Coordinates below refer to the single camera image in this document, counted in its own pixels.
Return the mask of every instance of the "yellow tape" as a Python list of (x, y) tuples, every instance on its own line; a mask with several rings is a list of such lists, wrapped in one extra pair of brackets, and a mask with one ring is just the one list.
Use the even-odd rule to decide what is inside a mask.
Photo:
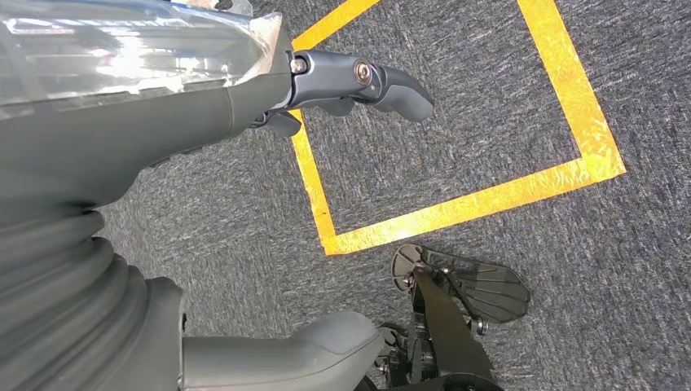
[(530, 34), (596, 182), (626, 172), (595, 92), (554, 0), (518, 0)]
[(379, 0), (347, 0), (295, 38), (293, 48), (296, 51), (312, 49), (378, 2)]
[[(348, 0), (294, 42), (310, 49), (365, 12), (375, 0)], [(566, 115), (581, 158), (428, 208), (336, 235), (315, 158), (303, 126), (293, 137), (324, 251), (352, 253), (558, 196), (626, 172), (605, 116), (553, 0), (518, 0)]]

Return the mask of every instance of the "pedal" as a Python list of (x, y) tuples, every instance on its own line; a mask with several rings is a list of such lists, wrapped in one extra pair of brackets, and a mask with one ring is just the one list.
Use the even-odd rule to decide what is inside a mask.
[(530, 304), (530, 290), (515, 271), (466, 257), (440, 253), (417, 244), (404, 244), (394, 254), (391, 272), (401, 291), (412, 286), (412, 271), (432, 272), (434, 282), (463, 303), (461, 312), (477, 324), (507, 323), (523, 317)]

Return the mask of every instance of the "gray plastic casing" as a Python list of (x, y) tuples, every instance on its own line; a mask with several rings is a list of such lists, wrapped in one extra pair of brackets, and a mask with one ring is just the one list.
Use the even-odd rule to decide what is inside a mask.
[(271, 70), (228, 88), (70, 111), (35, 102), (0, 121), (0, 388), (178, 387), (182, 290), (93, 238), (104, 221), (92, 209), (141, 169), (236, 136), (284, 100), (291, 49), (282, 32)]
[(283, 340), (184, 338), (185, 391), (353, 391), (383, 347), (367, 318), (324, 316)]

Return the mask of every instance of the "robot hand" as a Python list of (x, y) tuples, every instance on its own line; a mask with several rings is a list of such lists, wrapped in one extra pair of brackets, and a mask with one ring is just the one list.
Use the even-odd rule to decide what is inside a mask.
[(434, 101), (403, 71), (326, 51), (298, 51), (292, 56), (293, 83), (287, 101), (264, 112), (253, 127), (268, 124), (278, 134), (292, 136), (300, 129), (300, 122), (287, 110), (317, 106), (331, 115), (345, 116), (356, 103), (382, 112), (396, 111), (409, 121), (432, 115)]

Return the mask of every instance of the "clear plastic sheet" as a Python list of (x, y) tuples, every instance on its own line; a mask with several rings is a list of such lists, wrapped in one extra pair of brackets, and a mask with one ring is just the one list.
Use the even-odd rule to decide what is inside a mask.
[(156, 0), (0, 0), (0, 119), (233, 86), (269, 72), (281, 15)]
[(194, 7), (204, 7), (210, 10), (218, 9), (225, 12), (230, 12), (231, 14), (252, 16), (254, 13), (254, 8), (252, 3), (248, 0), (171, 0), (172, 2), (177, 2), (180, 4), (187, 4), (188, 6)]

